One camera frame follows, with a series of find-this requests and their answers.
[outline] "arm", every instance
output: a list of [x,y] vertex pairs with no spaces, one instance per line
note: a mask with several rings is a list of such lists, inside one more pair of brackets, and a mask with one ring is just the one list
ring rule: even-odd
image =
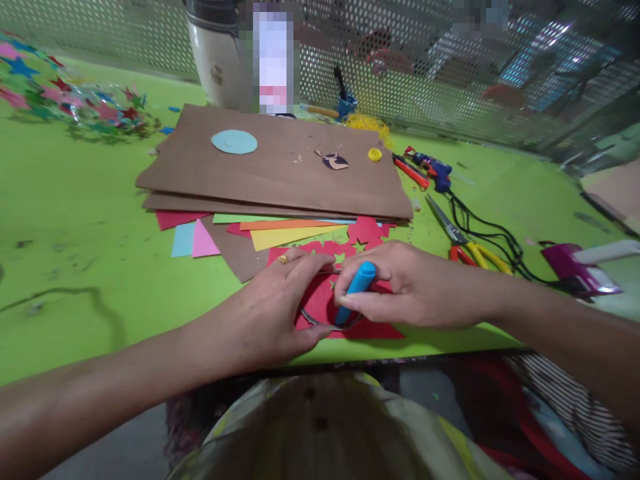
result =
[[0,478],[39,478],[170,397],[311,350],[331,330],[296,331],[293,316],[334,258],[296,249],[286,255],[288,264],[274,263],[184,327],[0,389]]
[[[396,295],[346,295],[370,261]],[[489,322],[558,364],[640,431],[640,324],[582,305],[542,286],[389,242],[345,261],[335,300],[372,321],[462,328]]]

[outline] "left hand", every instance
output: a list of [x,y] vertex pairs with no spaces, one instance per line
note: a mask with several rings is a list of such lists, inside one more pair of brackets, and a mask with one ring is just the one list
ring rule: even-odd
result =
[[[201,350],[194,352],[199,367],[207,368],[207,359],[223,362],[225,376],[271,367],[312,350],[331,333],[326,325],[296,331],[294,320],[311,280],[320,270],[333,270],[335,258],[296,248],[284,255],[288,263],[273,262],[244,288],[187,326],[196,332],[192,348]],[[209,366],[212,375],[218,367]]]

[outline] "scissors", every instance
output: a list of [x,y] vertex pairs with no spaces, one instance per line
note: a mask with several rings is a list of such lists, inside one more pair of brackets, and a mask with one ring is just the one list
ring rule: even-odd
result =
[[[449,218],[445,215],[442,209],[433,200],[433,198],[431,198],[429,194],[427,194],[427,199],[429,200],[429,203],[431,204],[435,214],[438,216],[440,223],[442,223],[442,226],[445,228],[447,235],[449,236],[449,238],[451,238],[451,242],[453,243],[453,246],[449,251],[449,260],[458,261],[460,259],[462,260],[462,263],[466,265],[480,267],[484,270],[489,270],[489,264],[487,263],[487,260],[489,260],[501,272],[506,273],[507,275],[513,275],[513,273],[511,272],[511,268],[509,268],[509,265],[506,262],[500,260],[498,256],[494,255],[479,243],[467,240],[467,238],[462,233],[460,233],[460,230],[458,230],[458,228],[454,224],[452,224],[451,220],[449,220]],[[468,248],[475,261],[462,250],[462,246]]]

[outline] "yellow scissors handle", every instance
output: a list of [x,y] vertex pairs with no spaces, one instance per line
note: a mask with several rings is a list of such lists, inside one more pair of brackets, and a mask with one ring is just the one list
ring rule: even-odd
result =
[[500,260],[497,255],[494,255],[492,252],[484,248],[482,245],[476,242],[468,242],[465,245],[466,248],[471,252],[473,259],[478,264],[478,267],[489,270],[489,264],[485,260],[485,257],[489,259],[489,261],[498,268],[502,273],[506,273],[507,275],[513,275],[511,269],[508,264]]

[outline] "striped cloth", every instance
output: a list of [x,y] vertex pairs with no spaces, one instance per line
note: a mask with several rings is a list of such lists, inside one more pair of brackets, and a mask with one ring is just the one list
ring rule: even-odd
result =
[[638,462],[624,427],[584,386],[542,355],[505,358],[524,386],[536,392],[604,467],[622,474]]

